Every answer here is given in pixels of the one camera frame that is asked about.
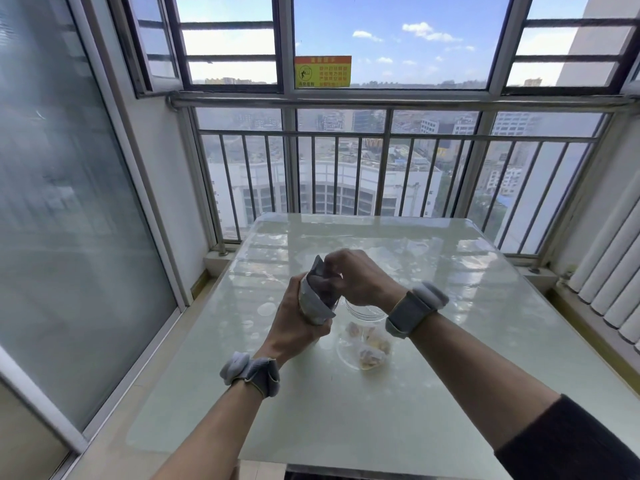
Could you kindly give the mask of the person's left hand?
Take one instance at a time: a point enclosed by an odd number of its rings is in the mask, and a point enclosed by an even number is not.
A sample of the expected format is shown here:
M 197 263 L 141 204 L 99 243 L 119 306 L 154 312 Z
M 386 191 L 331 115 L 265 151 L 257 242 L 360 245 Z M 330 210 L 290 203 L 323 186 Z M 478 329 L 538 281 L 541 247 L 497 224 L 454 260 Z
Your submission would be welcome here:
M 301 273 L 290 279 L 268 335 L 253 358 L 274 358 L 281 369 L 312 344 L 311 324 L 302 315 L 298 302 L 300 282 L 304 276 Z

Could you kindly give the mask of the grey foil pouch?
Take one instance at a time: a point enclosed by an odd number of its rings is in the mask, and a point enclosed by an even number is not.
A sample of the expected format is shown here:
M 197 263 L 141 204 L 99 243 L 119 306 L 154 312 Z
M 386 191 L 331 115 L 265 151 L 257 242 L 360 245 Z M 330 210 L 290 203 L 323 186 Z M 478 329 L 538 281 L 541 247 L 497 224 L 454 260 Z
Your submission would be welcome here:
M 324 325 L 336 316 L 335 309 L 340 297 L 332 287 L 331 276 L 324 259 L 317 255 L 311 269 L 300 282 L 300 310 L 305 320 L 313 326 Z

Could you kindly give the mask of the person's left forearm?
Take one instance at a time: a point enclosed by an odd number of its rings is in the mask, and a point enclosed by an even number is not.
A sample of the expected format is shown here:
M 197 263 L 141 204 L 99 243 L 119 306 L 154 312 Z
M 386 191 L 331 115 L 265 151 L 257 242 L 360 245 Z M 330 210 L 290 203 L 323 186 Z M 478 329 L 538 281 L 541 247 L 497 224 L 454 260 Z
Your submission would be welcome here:
M 230 480 L 263 400 L 236 381 L 150 480 Z

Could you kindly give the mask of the person's right forearm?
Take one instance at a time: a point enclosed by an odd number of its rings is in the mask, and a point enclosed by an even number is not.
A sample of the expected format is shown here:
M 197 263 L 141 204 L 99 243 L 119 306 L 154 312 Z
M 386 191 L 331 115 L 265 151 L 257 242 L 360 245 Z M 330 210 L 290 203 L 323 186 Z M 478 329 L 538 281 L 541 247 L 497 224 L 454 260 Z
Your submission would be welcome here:
M 428 315 L 409 339 L 494 451 L 561 398 L 442 314 Z

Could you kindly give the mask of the clear plastic jar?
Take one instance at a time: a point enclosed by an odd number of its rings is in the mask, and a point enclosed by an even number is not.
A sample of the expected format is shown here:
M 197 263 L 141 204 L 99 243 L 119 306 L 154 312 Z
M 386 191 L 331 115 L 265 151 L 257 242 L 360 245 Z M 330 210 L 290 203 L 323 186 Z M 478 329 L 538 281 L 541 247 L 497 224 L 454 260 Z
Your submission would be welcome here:
M 387 315 L 375 306 L 353 305 L 346 298 L 341 298 L 336 313 L 340 359 L 360 371 L 384 366 L 391 357 L 393 341 L 385 327 Z

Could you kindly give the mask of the pile of pale dried pieces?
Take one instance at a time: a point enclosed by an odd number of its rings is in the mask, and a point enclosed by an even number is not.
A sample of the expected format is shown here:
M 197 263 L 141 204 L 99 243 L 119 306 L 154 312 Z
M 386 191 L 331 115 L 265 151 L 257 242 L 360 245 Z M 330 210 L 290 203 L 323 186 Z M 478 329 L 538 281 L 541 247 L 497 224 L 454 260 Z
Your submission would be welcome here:
M 368 371 L 384 365 L 391 355 L 391 336 L 384 326 L 349 322 L 343 335 L 346 357 L 353 366 Z

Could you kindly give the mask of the white building outside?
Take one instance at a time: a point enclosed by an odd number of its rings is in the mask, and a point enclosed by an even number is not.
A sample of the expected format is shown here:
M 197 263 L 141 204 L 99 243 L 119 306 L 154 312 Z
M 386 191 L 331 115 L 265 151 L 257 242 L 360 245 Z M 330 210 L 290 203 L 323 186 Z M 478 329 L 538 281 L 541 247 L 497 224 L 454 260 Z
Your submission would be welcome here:
M 245 163 L 210 162 L 212 186 L 225 236 L 244 233 L 256 217 L 267 212 L 289 212 L 283 161 Z M 300 174 L 300 212 L 373 216 L 380 169 L 361 161 L 303 161 Z M 380 215 L 442 217 L 450 182 L 445 172 L 427 158 L 388 163 Z

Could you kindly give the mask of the grey right wristband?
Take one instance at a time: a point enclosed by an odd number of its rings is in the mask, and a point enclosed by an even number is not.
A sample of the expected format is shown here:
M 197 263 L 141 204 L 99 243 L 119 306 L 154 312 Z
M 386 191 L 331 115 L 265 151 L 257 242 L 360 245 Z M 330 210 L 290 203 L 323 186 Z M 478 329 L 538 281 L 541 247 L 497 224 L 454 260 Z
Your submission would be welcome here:
M 422 281 L 407 291 L 385 320 L 391 336 L 405 339 L 425 318 L 437 314 L 450 301 L 449 296 L 432 282 Z

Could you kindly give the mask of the grey wristband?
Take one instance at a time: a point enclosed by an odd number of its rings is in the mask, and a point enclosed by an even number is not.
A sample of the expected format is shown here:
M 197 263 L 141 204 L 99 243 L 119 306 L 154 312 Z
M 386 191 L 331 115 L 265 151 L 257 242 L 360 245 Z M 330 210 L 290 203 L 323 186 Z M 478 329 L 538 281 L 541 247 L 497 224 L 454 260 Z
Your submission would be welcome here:
M 422 281 L 407 291 L 385 320 L 391 336 L 405 339 L 425 318 L 437 314 L 450 301 L 449 296 L 432 282 Z
M 256 387 L 263 398 L 274 397 L 280 390 L 280 373 L 276 359 L 252 358 L 249 353 L 234 352 L 220 370 L 220 378 L 228 387 L 243 381 Z

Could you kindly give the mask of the grey left wristband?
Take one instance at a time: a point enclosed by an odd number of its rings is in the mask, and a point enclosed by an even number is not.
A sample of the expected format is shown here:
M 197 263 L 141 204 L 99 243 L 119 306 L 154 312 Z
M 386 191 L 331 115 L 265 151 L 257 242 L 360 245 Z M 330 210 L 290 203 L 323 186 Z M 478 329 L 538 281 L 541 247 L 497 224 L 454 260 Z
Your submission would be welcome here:
M 256 387 L 263 398 L 274 397 L 280 390 L 280 373 L 276 359 L 252 358 L 249 353 L 234 352 L 220 370 L 220 378 L 228 387 L 243 381 Z

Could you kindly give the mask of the metal balcony railing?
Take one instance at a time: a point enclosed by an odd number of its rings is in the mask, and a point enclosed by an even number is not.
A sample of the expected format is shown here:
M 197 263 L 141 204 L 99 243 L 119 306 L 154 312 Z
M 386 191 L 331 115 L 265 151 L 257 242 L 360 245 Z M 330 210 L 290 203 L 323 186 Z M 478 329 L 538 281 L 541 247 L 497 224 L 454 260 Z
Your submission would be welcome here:
M 469 219 L 498 249 L 523 257 L 542 250 L 611 120 L 602 112 L 197 107 L 191 113 L 199 156 L 207 164 L 217 233 L 226 243 L 240 243 L 250 227 L 236 230 L 232 239 L 225 236 L 210 162 L 245 163 L 246 168 L 266 162 L 269 169 L 283 161 L 288 213 L 299 214 L 303 161 L 311 161 L 312 169 L 317 161 L 377 163 L 374 215 L 365 216 L 374 217 L 382 216 L 388 163 L 405 159 L 409 170 L 412 159 L 423 157 L 450 182 L 443 216 L 420 218 Z

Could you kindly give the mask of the steel handrail pipe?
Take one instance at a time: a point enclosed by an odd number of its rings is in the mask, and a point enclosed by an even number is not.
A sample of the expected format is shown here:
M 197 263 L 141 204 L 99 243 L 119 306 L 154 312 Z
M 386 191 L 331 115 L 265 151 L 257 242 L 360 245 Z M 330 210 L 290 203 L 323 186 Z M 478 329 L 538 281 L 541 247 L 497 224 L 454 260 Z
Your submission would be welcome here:
M 174 109 L 182 107 L 258 108 L 258 109 L 392 109 L 417 111 L 533 111 L 605 112 L 640 115 L 640 98 L 627 96 L 580 96 L 568 98 L 505 97 L 493 99 L 453 98 L 327 98 L 264 95 L 217 95 L 174 91 L 166 97 Z

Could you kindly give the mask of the yellow warning sticker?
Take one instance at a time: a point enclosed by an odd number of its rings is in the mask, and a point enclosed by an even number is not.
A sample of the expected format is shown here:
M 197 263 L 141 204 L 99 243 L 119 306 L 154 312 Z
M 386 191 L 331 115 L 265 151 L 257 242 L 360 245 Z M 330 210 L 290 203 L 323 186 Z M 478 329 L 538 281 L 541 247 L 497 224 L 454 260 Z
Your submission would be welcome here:
M 348 88 L 351 85 L 352 56 L 295 56 L 294 87 Z

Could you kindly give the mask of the frosted sliding glass door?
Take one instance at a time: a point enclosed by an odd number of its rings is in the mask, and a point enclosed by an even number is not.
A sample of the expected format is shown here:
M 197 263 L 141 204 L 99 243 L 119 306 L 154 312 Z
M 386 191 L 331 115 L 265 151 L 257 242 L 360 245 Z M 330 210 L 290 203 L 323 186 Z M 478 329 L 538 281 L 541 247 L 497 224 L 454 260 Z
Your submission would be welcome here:
M 0 0 L 0 377 L 82 454 L 184 309 L 81 0 Z

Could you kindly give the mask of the black sleeve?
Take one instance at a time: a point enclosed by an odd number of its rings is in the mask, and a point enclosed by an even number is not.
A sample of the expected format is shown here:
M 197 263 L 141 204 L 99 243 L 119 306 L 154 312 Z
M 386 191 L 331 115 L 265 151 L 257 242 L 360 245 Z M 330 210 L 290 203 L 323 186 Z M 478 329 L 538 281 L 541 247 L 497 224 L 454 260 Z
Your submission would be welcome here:
M 566 395 L 494 455 L 513 480 L 640 480 L 640 458 Z

